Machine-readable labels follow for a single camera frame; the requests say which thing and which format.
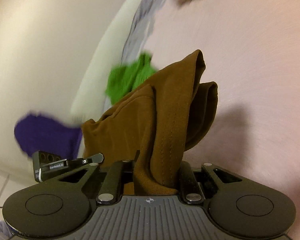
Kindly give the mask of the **brown long-sleeve cardigan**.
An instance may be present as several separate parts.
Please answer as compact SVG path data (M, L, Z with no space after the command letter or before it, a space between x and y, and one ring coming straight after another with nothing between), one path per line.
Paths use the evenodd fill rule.
M205 68L196 50L153 74L99 120L86 121L84 156L102 153L103 167L134 160L130 192L139 196L175 194L184 152L203 139L216 115L218 87L200 81Z

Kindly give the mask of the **striped grey pink bedspread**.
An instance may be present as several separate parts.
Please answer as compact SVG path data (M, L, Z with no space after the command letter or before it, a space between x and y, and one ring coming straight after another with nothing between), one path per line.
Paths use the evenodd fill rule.
M211 162L300 196L300 0L162 0L130 34L122 61L157 69L199 49L218 85L207 135L184 159Z

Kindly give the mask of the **green crumpled garment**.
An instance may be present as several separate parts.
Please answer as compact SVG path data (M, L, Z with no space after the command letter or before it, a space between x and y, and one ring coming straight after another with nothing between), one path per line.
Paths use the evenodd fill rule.
M112 105L157 72L151 60L152 55L143 52L132 63L121 64L111 70L105 93Z

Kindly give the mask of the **purple garment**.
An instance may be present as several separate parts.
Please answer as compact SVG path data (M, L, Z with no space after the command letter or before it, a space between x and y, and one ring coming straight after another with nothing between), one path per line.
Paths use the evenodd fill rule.
M15 124L14 137L29 157L37 151L44 151L63 159L75 159L82 131L79 126L66 126L49 116L30 113Z

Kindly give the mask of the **white padded headboard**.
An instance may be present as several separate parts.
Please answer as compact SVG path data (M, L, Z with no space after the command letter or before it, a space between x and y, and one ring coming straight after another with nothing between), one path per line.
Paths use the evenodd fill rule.
M141 0L125 0L99 41L70 109L72 121L97 120L104 112L111 68L121 61L134 14Z

